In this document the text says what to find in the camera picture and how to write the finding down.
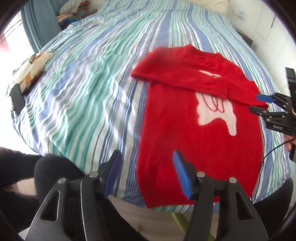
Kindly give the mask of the person's right hand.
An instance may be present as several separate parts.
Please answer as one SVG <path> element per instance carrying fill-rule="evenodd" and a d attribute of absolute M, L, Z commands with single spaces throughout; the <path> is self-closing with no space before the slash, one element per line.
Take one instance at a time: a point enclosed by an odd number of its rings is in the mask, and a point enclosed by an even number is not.
<path fill-rule="evenodd" d="M 290 153 L 289 154 L 289 159 L 293 161 L 295 158 L 295 136 L 289 136 L 285 134 L 285 147 L 287 151 Z"/>

